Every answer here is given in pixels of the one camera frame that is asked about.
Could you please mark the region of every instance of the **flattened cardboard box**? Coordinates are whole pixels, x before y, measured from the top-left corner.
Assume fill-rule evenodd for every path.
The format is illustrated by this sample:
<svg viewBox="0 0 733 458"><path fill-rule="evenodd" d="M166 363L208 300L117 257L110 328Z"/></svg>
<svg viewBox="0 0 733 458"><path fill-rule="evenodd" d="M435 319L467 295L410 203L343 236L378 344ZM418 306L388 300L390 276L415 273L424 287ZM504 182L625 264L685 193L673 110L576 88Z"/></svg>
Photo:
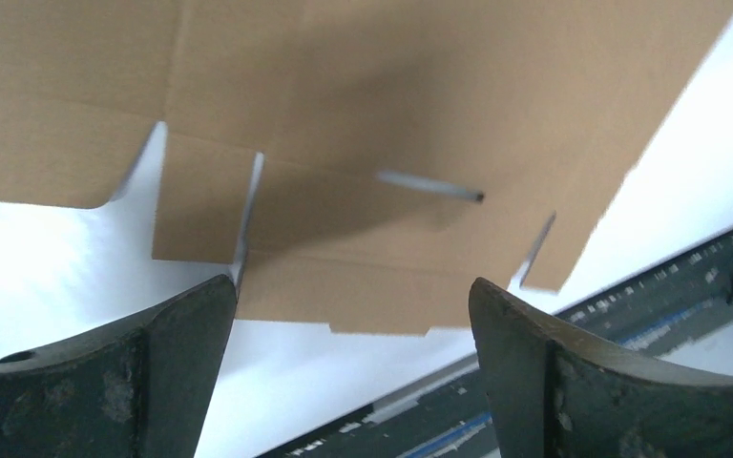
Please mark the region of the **flattened cardboard box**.
<svg viewBox="0 0 733 458"><path fill-rule="evenodd" d="M558 289L733 0L0 0L0 200L94 208L169 125L154 257L240 318L467 326L476 276ZM374 179L482 190L482 204Z"/></svg>

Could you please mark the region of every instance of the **white table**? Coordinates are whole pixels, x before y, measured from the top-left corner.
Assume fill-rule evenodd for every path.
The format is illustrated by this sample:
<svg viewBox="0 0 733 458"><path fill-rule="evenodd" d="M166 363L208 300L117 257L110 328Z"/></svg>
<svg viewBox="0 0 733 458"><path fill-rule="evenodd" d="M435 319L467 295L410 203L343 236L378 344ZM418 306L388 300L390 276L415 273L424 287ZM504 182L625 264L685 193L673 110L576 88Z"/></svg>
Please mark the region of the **white table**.
<svg viewBox="0 0 733 458"><path fill-rule="evenodd" d="M0 357L116 320L228 271L150 260L165 131L157 127L127 193L104 207L0 203ZM561 294L512 290L555 312L731 225L733 26L626 179ZM237 321L198 456L256 455L473 351L467 329L387 337Z"/></svg>

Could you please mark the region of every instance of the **cardboard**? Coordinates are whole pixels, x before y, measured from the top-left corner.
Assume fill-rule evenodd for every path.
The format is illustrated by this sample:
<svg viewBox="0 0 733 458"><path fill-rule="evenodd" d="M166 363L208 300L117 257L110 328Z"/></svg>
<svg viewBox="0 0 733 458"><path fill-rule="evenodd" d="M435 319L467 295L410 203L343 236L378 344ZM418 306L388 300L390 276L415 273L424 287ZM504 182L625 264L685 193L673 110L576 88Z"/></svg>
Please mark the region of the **cardboard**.
<svg viewBox="0 0 733 458"><path fill-rule="evenodd" d="M483 276L558 289L733 0L0 0L0 200L93 208L157 119L153 256L229 262L241 318L467 326ZM481 190L469 202L381 171Z"/></svg>

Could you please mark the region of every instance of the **brown cardboard sheet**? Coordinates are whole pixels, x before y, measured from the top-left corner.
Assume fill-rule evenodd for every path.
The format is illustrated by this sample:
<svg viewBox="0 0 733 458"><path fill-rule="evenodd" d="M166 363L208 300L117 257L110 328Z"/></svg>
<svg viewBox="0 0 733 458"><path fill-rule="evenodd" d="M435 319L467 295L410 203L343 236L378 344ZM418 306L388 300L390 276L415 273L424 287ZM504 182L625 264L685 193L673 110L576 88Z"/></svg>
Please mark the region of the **brown cardboard sheet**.
<svg viewBox="0 0 733 458"><path fill-rule="evenodd" d="M472 277L557 289L733 0L0 0L0 200L95 207L170 127L154 257L241 318L467 325ZM481 204L374 179L484 192Z"/></svg>

